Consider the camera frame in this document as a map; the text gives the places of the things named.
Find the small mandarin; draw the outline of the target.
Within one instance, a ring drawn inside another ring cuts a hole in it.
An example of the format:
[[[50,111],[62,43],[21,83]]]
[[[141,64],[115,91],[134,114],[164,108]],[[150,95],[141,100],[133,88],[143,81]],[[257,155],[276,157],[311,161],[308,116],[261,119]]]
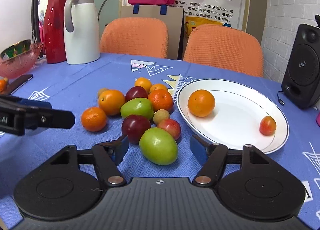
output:
[[[81,124],[87,131],[101,131],[107,124],[107,116],[101,108],[91,107],[82,113]]]

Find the dark red plum front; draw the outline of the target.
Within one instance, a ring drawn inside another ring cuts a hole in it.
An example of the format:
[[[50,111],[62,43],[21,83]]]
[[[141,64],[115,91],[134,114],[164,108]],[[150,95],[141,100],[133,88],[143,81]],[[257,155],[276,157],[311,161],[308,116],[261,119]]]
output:
[[[123,120],[121,132],[129,138],[131,144],[139,144],[142,135],[151,128],[148,118],[141,115],[129,115]]]

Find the dark red plum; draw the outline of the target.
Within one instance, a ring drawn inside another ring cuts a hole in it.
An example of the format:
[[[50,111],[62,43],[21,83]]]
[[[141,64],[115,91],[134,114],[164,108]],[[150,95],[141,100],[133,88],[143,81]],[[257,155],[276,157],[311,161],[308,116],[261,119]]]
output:
[[[139,144],[142,135],[151,128],[148,118],[141,115],[129,115],[123,120],[121,132],[129,138],[131,144]]]
[[[146,92],[146,90],[141,87],[141,86],[134,86],[132,88],[130,88],[126,95],[125,95],[125,101],[131,101],[132,99],[135,98],[148,98],[148,93]]]

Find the pink red small apple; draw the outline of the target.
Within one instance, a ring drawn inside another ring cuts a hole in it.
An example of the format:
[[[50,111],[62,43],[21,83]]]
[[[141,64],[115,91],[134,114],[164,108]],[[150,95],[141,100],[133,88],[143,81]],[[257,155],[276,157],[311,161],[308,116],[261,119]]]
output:
[[[157,127],[168,132],[175,140],[178,140],[181,136],[181,126],[174,119],[164,119],[157,125]]]

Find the round green apple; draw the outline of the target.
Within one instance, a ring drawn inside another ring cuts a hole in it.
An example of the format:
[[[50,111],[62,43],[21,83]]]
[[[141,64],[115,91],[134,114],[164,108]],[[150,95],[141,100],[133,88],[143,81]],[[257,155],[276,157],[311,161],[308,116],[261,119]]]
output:
[[[167,131],[158,127],[151,127],[144,132],[139,148],[149,161],[160,166],[170,165],[177,160],[176,141]]]

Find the large orange front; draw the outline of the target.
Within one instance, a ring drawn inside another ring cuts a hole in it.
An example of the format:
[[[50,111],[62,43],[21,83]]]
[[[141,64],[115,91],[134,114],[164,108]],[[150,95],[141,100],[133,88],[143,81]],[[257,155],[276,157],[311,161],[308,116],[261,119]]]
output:
[[[200,89],[194,91],[188,99],[189,112],[197,117],[208,116],[215,108],[215,98],[211,92]]]

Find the oblong green fruit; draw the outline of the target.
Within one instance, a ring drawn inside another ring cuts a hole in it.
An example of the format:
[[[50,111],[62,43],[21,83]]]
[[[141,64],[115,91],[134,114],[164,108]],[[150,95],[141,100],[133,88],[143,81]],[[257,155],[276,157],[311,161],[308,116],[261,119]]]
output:
[[[140,115],[151,120],[154,111],[149,99],[138,97],[125,103],[120,109],[120,114],[122,118],[126,118],[130,115]]]

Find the small red-yellow plum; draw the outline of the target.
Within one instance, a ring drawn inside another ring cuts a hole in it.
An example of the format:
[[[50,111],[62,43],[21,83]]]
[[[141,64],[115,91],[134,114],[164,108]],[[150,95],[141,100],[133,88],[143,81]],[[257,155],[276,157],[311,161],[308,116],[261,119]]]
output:
[[[277,124],[273,117],[265,116],[260,122],[259,131],[265,136],[271,136],[275,133],[276,128]]]

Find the small tan longan fruit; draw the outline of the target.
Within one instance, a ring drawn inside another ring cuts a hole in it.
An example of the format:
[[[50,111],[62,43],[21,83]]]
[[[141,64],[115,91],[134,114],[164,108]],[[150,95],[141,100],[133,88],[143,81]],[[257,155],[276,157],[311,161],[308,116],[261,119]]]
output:
[[[153,116],[153,123],[158,125],[160,122],[164,121],[165,119],[170,118],[170,113],[165,109],[157,110]]]

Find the bumpy mandarin orange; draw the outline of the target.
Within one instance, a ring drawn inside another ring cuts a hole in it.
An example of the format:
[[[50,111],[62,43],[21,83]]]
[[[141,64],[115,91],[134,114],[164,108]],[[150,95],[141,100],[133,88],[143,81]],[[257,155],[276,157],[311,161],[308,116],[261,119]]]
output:
[[[148,99],[152,103],[154,112],[157,112],[160,109],[170,112],[174,106],[174,101],[171,94],[164,89],[154,90],[149,94]]]

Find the small orange at edge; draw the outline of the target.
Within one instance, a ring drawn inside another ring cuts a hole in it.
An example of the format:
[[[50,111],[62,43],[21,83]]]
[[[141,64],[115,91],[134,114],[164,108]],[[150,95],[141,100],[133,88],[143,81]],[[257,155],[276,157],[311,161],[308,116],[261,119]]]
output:
[[[0,93],[3,94],[8,88],[9,80],[5,77],[0,79]]]

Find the blue patterned tablecloth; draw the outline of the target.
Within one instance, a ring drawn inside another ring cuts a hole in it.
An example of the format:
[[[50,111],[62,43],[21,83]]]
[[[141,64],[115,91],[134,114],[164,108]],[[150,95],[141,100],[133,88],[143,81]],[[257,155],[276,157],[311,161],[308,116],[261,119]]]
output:
[[[65,62],[47,64],[40,61],[32,70],[33,78],[16,91],[25,99],[48,101],[53,108],[69,110],[77,119],[82,112],[97,105],[101,88],[116,89],[126,93],[135,80],[149,79],[153,84],[165,84],[178,91],[184,84],[196,79],[224,79],[253,88],[270,100],[283,97],[277,82],[253,77],[215,67],[151,57],[103,54],[95,62],[71,66]],[[289,100],[280,106],[290,127],[287,143],[271,157],[304,183],[306,201],[299,217],[314,229],[319,228],[319,126],[318,112],[301,110]],[[178,110],[172,118],[181,125],[182,135],[178,145],[178,160],[166,167],[146,160],[135,146],[129,148],[120,164],[127,178],[175,177],[193,178],[200,165],[189,148],[191,130]],[[40,128],[28,130],[22,137],[1,133],[1,219],[8,228],[18,224],[22,217],[13,200],[13,190],[18,181],[42,164],[57,151],[69,144],[79,149],[89,149],[96,143],[112,140],[121,134],[121,118],[108,120],[105,130],[91,133],[79,120],[70,130]]]

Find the pink glass bowl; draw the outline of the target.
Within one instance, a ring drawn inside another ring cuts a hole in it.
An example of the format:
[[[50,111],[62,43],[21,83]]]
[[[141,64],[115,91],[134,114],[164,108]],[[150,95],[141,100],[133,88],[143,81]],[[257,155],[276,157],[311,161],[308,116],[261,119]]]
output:
[[[15,79],[29,71],[38,60],[43,43],[23,40],[1,52],[1,77]]]

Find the white round plate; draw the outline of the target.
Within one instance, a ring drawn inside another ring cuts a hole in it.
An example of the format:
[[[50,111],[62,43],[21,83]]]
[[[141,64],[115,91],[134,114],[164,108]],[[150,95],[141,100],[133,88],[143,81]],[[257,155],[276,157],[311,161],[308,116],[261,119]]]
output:
[[[215,98],[215,108],[206,117],[194,116],[188,99],[197,90],[207,90]],[[243,84],[221,79],[200,79],[183,85],[177,93],[178,110],[189,128],[208,143],[220,143],[241,150],[251,144],[265,154],[281,149],[290,127],[281,109],[265,95]],[[271,116],[276,122],[273,135],[259,131],[261,120]]]

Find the small tan fruit left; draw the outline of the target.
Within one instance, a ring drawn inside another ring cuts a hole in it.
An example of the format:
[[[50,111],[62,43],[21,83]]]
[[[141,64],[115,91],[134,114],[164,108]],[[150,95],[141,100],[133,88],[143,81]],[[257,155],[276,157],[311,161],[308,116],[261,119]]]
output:
[[[99,89],[99,91],[98,91],[98,93],[97,93],[97,96],[100,97],[100,95],[101,95],[103,92],[107,91],[107,90],[108,90],[108,88],[101,88],[101,89]]]

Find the white thermos jug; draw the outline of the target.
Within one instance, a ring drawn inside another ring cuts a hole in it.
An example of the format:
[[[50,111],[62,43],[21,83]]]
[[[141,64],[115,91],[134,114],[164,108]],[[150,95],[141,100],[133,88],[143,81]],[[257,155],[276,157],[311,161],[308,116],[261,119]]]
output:
[[[94,0],[67,0],[64,8],[64,42],[70,65],[100,58],[98,13]]]

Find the red thermos jug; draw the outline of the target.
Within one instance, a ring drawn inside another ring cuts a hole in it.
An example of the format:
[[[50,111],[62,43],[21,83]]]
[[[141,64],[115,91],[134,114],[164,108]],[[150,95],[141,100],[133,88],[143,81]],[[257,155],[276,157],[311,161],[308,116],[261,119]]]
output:
[[[63,36],[64,8],[67,0],[48,0],[44,16],[44,49],[48,64],[66,61]]]

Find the pink thermos bottle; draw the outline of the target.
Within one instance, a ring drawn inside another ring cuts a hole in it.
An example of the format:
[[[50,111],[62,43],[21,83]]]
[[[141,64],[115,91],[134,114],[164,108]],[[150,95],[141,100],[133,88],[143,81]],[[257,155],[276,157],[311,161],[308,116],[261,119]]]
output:
[[[316,123],[318,124],[318,126],[320,127],[320,112],[318,113],[317,117],[316,117]]]

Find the right orange chair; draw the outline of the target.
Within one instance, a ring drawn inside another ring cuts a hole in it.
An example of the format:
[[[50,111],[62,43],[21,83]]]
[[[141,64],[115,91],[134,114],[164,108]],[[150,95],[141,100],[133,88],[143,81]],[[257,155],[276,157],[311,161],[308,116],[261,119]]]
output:
[[[183,60],[263,77],[263,51],[257,39],[222,25],[196,27],[189,36]]]

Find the orange chair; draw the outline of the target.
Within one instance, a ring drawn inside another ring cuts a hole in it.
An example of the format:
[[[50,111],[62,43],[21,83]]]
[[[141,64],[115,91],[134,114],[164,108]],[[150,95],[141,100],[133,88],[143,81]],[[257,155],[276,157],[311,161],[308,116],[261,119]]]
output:
[[[167,58],[168,29],[160,19],[118,18],[109,23],[100,39],[102,53]]]
[[[263,77],[263,51],[257,39],[222,25],[196,27],[189,36],[183,60]]]

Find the black speaker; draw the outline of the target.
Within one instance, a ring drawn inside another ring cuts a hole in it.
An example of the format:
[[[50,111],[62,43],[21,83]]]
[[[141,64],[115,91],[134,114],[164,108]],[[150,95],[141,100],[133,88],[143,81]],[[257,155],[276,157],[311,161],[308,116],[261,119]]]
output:
[[[319,100],[319,28],[300,24],[281,84],[286,97],[300,109]]]

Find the left orange chair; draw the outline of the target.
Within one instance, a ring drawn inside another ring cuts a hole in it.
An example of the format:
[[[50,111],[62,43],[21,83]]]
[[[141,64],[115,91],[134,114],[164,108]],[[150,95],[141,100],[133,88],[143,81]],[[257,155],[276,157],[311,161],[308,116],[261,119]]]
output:
[[[168,29],[160,19],[118,18],[109,23],[100,39],[102,53],[167,58]]]

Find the yellow snack bag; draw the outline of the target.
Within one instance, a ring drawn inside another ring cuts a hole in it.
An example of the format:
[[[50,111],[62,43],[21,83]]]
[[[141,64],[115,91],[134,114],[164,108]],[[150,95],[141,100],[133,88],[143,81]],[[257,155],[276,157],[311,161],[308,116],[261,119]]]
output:
[[[202,18],[202,17],[185,17],[185,24],[184,24],[184,32],[185,37],[189,38],[191,32],[196,29],[198,26],[203,24],[212,24],[212,25],[223,25],[223,23],[218,21],[212,21],[210,19]]]

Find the white Chinese poster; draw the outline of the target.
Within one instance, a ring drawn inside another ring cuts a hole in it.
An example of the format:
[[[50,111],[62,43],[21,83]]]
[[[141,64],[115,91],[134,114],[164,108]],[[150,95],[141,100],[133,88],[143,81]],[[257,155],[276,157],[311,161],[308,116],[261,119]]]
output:
[[[183,8],[185,17],[202,17],[245,31],[249,0],[175,0],[172,6]]]

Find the dark monitor frame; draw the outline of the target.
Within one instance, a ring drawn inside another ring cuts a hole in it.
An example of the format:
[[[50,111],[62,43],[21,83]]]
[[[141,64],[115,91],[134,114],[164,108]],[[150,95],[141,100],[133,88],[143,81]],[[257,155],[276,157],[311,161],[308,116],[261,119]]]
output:
[[[38,12],[39,0],[31,0],[31,32],[33,44],[39,43],[40,29],[39,29],[39,12]]]

